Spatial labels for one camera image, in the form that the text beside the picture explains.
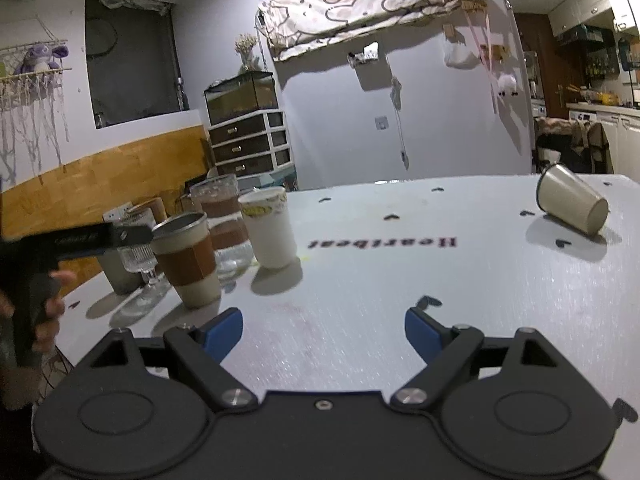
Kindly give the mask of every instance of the black handheld controller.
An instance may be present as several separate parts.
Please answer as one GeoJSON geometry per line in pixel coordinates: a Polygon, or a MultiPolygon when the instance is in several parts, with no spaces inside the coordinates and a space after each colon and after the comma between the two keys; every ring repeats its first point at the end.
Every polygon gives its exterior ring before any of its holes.
{"type": "Polygon", "coordinates": [[[147,226],[112,223],[80,227],[4,240],[0,237],[0,290],[15,307],[11,319],[0,318],[0,364],[39,368],[41,356],[31,350],[35,327],[47,319],[46,301],[60,291],[49,273],[61,260],[103,254],[108,249],[146,244],[147,226]]]}

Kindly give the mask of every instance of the beige cup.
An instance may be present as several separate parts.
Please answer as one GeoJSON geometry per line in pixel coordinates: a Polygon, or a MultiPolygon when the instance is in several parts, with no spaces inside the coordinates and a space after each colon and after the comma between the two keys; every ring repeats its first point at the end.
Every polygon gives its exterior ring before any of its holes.
{"type": "Polygon", "coordinates": [[[151,249],[184,306],[198,308],[222,295],[207,215],[188,212],[153,228],[151,249]]]}
{"type": "Polygon", "coordinates": [[[267,187],[238,199],[254,247],[255,259],[267,269],[281,269],[296,259],[296,240],[289,220],[287,191],[267,187]]]}
{"type": "Polygon", "coordinates": [[[589,236],[602,229],[609,215],[607,200],[562,164],[542,174],[536,200],[542,211],[589,236]]]}
{"type": "Polygon", "coordinates": [[[133,206],[131,209],[127,211],[129,214],[140,213],[145,209],[151,209],[151,212],[154,215],[154,220],[157,224],[160,222],[164,222],[166,220],[166,211],[164,209],[164,203],[159,196],[151,198],[149,200],[145,200],[144,202],[133,206]]]}

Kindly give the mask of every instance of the brown cup sleeve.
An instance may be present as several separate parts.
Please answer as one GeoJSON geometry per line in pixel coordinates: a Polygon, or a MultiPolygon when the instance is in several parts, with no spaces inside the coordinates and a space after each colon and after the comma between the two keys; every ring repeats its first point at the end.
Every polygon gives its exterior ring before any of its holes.
{"type": "Polygon", "coordinates": [[[200,205],[208,218],[220,218],[240,211],[237,196],[226,198],[224,200],[217,200],[215,202],[201,200],[200,205]]]}
{"type": "Polygon", "coordinates": [[[173,286],[191,285],[216,270],[211,237],[207,236],[193,247],[176,253],[156,254],[164,275],[173,286]]]}
{"type": "Polygon", "coordinates": [[[215,225],[210,229],[210,233],[215,251],[242,244],[249,239],[249,233],[241,218],[215,225]]]}

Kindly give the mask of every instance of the wooden wainscoting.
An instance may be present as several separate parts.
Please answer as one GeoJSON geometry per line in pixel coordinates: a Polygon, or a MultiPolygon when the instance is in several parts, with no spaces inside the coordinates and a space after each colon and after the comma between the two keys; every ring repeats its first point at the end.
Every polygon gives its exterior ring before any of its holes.
{"type": "MultiPolygon", "coordinates": [[[[20,237],[36,232],[101,222],[102,214],[126,202],[161,196],[175,211],[185,180],[207,171],[205,131],[193,126],[130,142],[47,171],[2,194],[2,232],[20,237]]],[[[101,272],[96,258],[62,262],[78,282],[101,272]]]]}

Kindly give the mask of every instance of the gray cup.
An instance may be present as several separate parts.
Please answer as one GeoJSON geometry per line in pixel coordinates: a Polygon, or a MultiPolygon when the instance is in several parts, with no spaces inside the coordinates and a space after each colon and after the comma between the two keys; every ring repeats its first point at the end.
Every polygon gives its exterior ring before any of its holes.
{"type": "Polygon", "coordinates": [[[589,236],[602,229],[609,215],[607,200],[562,164],[542,174],[536,201],[542,211],[589,236]]]}

